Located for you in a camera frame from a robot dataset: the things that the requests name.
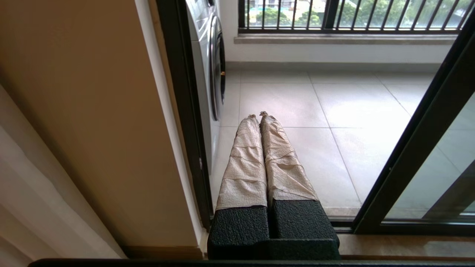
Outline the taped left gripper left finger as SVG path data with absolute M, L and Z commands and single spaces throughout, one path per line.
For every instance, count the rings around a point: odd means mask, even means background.
M 236 130 L 207 238 L 210 260 L 254 260 L 270 239 L 266 168 L 259 123 L 244 118 Z

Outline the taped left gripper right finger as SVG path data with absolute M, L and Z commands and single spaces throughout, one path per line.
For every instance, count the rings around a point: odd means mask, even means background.
M 282 125 L 265 111 L 260 116 L 272 235 L 339 242 Z

